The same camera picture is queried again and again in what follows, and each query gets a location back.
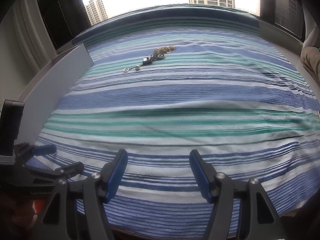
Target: wall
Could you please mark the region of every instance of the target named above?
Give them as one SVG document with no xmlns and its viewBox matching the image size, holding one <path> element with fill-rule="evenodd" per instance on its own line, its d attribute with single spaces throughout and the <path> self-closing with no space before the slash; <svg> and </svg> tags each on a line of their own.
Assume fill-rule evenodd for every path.
<svg viewBox="0 0 320 240">
<path fill-rule="evenodd" d="M 5 99 L 17 99 L 34 76 L 17 38 L 11 7 L 0 23 L 0 109 Z"/>
</svg>

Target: striped fabric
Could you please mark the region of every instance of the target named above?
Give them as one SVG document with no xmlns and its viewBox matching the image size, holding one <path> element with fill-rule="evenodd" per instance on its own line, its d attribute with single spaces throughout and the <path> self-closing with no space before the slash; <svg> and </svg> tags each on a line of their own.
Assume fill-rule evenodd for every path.
<svg viewBox="0 0 320 240">
<path fill-rule="evenodd" d="M 176 50 L 123 72 L 166 45 Z M 112 226 L 157 239 L 201 237 L 212 205 L 189 166 L 192 149 L 233 179 L 258 178 L 280 215 L 319 188 L 320 105 L 255 26 L 163 19 L 102 33 L 86 46 L 93 67 L 37 139 L 58 151 L 30 163 L 81 161 L 83 179 L 126 149 L 124 177 L 106 206 Z M 235 201 L 231 234 L 238 212 Z"/>
</svg>

